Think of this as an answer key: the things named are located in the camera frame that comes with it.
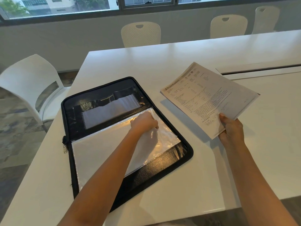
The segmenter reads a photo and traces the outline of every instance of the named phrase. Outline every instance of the chair leg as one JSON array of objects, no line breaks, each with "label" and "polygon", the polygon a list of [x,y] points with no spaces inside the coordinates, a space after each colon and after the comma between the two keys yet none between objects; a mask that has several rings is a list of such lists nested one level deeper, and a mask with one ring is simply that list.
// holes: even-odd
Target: chair leg
[{"label": "chair leg", "polygon": [[48,129],[46,128],[46,126],[43,124],[42,125],[42,128],[44,129],[44,131],[47,133],[48,132]]}]

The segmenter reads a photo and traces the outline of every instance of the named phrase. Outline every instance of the person's left hand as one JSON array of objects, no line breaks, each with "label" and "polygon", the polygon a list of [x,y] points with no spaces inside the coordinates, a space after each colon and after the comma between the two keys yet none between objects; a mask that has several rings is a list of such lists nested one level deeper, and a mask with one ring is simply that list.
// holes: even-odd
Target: person's left hand
[{"label": "person's left hand", "polygon": [[131,127],[141,135],[152,128],[159,128],[158,121],[155,120],[148,111],[140,114],[134,120],[131,120]]}]

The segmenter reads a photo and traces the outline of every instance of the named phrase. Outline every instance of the gray wall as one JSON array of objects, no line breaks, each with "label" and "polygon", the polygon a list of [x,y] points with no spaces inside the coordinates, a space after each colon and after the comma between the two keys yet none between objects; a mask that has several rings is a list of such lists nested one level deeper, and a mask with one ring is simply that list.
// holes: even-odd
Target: gray wall
[{"label": "gray wall", "polygon": [[0,72],[33,54],[47,59],[57,71],[79,69],[89,51],[124,47],[120,30],[132,22],[157,23],[161,43],[174,43],[208,39],[214,17],[239,14],[248,19],[250,34],[255,9],[263,5],[280,8],[275,30],[301,29],[301,0],[0,27]]}]

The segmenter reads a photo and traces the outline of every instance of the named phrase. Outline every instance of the hand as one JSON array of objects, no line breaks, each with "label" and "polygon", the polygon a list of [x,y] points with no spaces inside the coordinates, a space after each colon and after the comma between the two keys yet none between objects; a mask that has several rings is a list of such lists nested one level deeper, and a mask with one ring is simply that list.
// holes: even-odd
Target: hand
[{"label": "hand", "polygon": [[226,130],[219,134],[219,139],[226,149],[235,148],[244,145],[243,124],[236,119],[229,119],[225,114],[220,113],[219,119],[225,126]]},{"label": "hand", "polygon": [[158,121],[153,118],[150,112],[144,112],[131,120],[131,128],[139,134],[143,134],[153,128],[158,129]]}]

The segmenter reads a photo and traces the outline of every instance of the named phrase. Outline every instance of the paper held in hand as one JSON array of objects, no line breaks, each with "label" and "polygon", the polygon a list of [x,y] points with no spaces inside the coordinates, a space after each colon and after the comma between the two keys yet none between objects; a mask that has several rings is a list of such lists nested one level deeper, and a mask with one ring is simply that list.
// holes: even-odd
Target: paper held in hand
[{"label": "paper held in hand", "polygon": [[219,113],[235,120],[260,96],[195,62],[160,92],[211,139],[225,130]]}]

